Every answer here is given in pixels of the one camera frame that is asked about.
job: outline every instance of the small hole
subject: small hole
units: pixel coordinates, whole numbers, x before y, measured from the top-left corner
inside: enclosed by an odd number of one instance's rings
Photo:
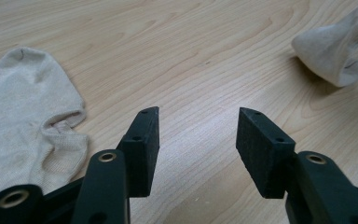
[[[103,224],[107,220],[105,213],[95,213],[89,218],[89,224]]]
[[[10,192],[5,197],[0,200],[0,207],[2,208],[11,208],[20,203],[23,203],[30,193],[25,189],[19,189],[13,192]]]
[[[313,163],[317,163],[321,165],[326,164],[326,160],[317,155],[308,155],[307,159]]]
[[[358,224],[358,216],[352,216],[352,217],[350,217],[350,223]]]
[[[102,154],[98,160],[102,161],[102,162],[107,162],[107,161],[112,161],[117,157],[117,155],[115,153],[104,153]]]

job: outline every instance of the wood grain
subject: wood grain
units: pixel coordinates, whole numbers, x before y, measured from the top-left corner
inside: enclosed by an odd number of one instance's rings
[[[132,223],[288,223],[262,199],[235,148],[240,106],[331,157],[358,186],[358,83],[316,77],[290,42],[358,0],[0,0],[0,58],[52,54],[84,98],[89,157],[116,147],[136,113],[160,107],[152,195]],[[81,177],[84,169],[76,177]]]

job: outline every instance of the light wood surface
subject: light wood surface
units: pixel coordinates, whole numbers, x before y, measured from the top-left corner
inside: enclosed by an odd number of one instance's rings
[[[358,186],[358,83],[333,87],[290,46],[357,6],[0,0],[0,58],[27,46],[57,59],[86,102],[76,130],[89,135],[89,157],[116,147],[138,111],[160,107],[152,194],[131,199],[132,223],[288,223],[284,200],[261,198],[235,148],[239,108],[262,111],[296,151],[331,157]]]

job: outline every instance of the crumpled sock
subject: crumpled sock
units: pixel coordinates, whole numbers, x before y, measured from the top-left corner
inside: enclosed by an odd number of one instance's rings
[[[49,193],[81,168],[88,137],[72,130],[83,100],[46,52],[13,49],[0,60],[0,191],[35,184]]]
[[[298,35],[292,46],[298,58],[316,75],[337,87],[358,80],[358,8],[336,24]]]

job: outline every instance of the beige sock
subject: beige sock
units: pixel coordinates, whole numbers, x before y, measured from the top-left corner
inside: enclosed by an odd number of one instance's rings
[[[83,100],[46,52],[13,49],[0,60],[0,191],[36,184],[49,193],[85,160],[88,138],[72,131]]]
[[[298,58],[316,75],[343,87],[358,80],[358,8],[340,22],[297,36],[292,46]]]

